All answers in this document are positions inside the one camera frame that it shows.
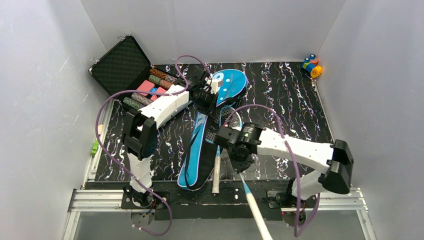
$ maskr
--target purple cable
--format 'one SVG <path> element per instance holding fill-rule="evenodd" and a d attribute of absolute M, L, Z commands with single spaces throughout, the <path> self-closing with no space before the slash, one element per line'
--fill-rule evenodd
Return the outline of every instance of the purple cable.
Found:
<path fill-rule="evenodd" d="M 206 67 L 206 65 L 200 60 L 200 59 L 198 59 L 197 57 L 195 57 L 195 56 L 191 56 L 191 55 L 182 55 L 182 56 L 179 56 L 176 60 L 175 60 L 175 69 L 176 69 L 176 71 L 177 71 L 177 73 L 179 74 L 179 76 L 185 81 L 185 88 L 183 89 L 183 90 L 181 90 L 181 91 L 178 91 L 178 92 L 174 92 L 174 93 L 172 93 L 172 95 L 178 95 L 178 94 L 181 94 L 181 93 L 183 93 L 184 91 L 186 91 L 187 90 L 187 88 L 189 87 L 189 81 L 186 79 L 186 77 L 184 77 L 184 75 L 181 73 L 181 71 L 180 71 L 180 68 L 178 67 L 178 60 L 180 59 L 180 58 L 182 58 L 182 57 L 191 57 L 191 58 L 194 58 L 194 59 L 196 59 L 197 61 L 199 61 L 202 65 L 203 65 L 203 67 L 204 67 L 204 69 L 205 69 L 205 71 L 208 73 L 208 74 L 210 74 L 211 73 L 211 71 L 209 71 L 209 69 Z M 167 203 L 167 201 L 165 201 L 161 196 L 159 196 L 158 194 L 156 194 L 156 193 L 154 193 L 152 190 L 150 190 L 148 187 L 146 187 L 146 186 L 144 186 L 139 180 L 138 180 L 138 178 L 136 178 L 135 176 L 134 176 L 134 174 L 130 171 L 130 170 L 128 170 L 128 168 L 126 168 L 122 163 L 120 163 L 118 160 L 116 160 L 113 156 L 112 156 L 112 154 L 110 153 L 110 152 L 108 152 L 108 150 L 106 149 L 106 147 L 103 145 L 103 143 L 102 143 L 102 141 L 100 140 L 100 136 L 99 136 L 99 133 L 98 133 L 98 131 L 97 131 L 97 126 L 99 125 L 99 120 L 100 120 L 100 116 L 102 115 L 102 112 L 103 112 L 103 109 L 105 108 L 105 106 L 106 106 L 106 104 L 108 104 L 108 102 L 110 101 L 110 100 L 112 100 L 113 98 L 115 98 L 116 96 L 119 96 L 119 95 L 121 95 L 121 94 L 128 94 L 128 93 L 139 93 L 139 94 L 151 94 L 151 95 L 158 95 L 158 96 L 170 96 L 171 94 L 169 94 L 169 93 L 158 93 L 158 92 L 149 92 L 149 91 L 138 91 L 138 90 L 124 90 L 124 91 L 120 91 L 120 92 L 117 92 L 117 93 L 115 93 L 115 94 L 113 94 L 112 96 L 110 96 L 110 97 L 108 97 L 107 99 L 106 99 L 106 101 L 104 101 L 104 103 L 101 105 L 101 107 L 100 107 L 100 110 L 98 111 L 98 114 L 97 114 L 97 118 L 95 119 L 95 138 L 97 139 L 97 141 L 98 141 L 98 145 L 101 147 L 101 149 L 107 154 L 107 156 L 114 162 L 114 163 L 116 163 L 120 168 L 122 168 L 126 173 L 128 173 L 129 174 L 129 176 L 131 177 L 131 178 L 134 178 L 134 180 L 135 180 L 135 182 L 138 184 L 138 185 L 140 185 L 140 187 L 142 187 L 142 188 L 144 188 L 147 192 L 149 192 L 149 193 L 151 193 L 153 196 L 155 196 L 156 198 L 158 198 L 163 204 L 165 204 L 165 206 L 166 206 L 166 208 L 168 209 L 168 212 L 169 212 L 169 225 L 168 225 L 168 227 L 166 228 L 166 230 L 164 231 L 164 232 L 162 232 L 162 233 L 156 233 L 156 232 L 153 232 L 153 231 L 150 231 L 149 229 L 146 229 L 146 228 L 144 228 L 144 227 L 142 227 L 142 226 L 139 226 L 139 225 L 134 225 L 134 226 L 136 226 L 137 228 L 139 228 L 140 230 L 143 230 L 143 231 L 146 231 L 146 232 L 148 232 L 149 234 L 151 234 L 151 235 L 153 235 L 153 236 L 157 236 L 157 237 L 159 237 L 159 236 L 163 236 L 163 235 L 165 235 L 169 230 L 170 230 L 170 228 L 171 228 L 171 226 L 172 226 L 172 211 L 171 211 L 171 207 L 169 206 L 169 204 Z"/>
<path fill-rule="evenodd" d="M 284 136 L 284 131 L 283 131 L 283 127 L 282 127 L 282 121 L 281 118 L 277 115 L 276 111 L 274 111 L 272 108 L 264 106 L 264 105 L 260 105 L 260 104 L 248 104 L 248 105 L 244 105 L 241 106 L 239 108 L 237 108 L 236 110 L 234 110 L 225 120 L 225 124 L 228 123 L 228 121 L 231 119 L 231 117 L 238 111 L 245 109 L 245 108 L 251 108 L 251 107 L 260 107 L 260 108 L 264 108 L 268 111 L 270 111 L 272 114 L 274 114 L 275 118 L 277 119 L 277 125 L 278 125 L 278 131 L 279 134 L 281 135 L 282 139 L 285 139 Z M 312 213 L 310 214 L 309 219 L 302 225 L 303 227 L 300 228 L 300 230 L 298 231 L 298 227 L 300 227 L 299 225 L 299 217 L 300 217 L 300 209 L 301 209 L 301 173 L 299 171 L 299 166 L 298 166 L 298 161 L 296 160 L 295 154 L 292 151 L 292 148 L 289 145 L 289 142 L 287 142 L 286 140 L 284 141 L 285 146 L 287 147 L 288 153 L 290 154 L 291 160 L 293 161 L 293 165 L 294 165 L 294 171 L 296 174 L 296 183 L 297 183 L 297 201 L 296 201 L 296 222 L 294 225 L 294 236 L 297 238 L 299 237 L 302 232 L 304 231 L 304 229 L 306 228 L 306 226 L 312 221 L 312 219 L 314 219 L 315 214 L 317 213 L 318 210 L 318 205 L 320 204 L 320 194 L 318 194 L 318 198 L 316 199 L 316 203 L 315 206 L 313 207 Z"/>

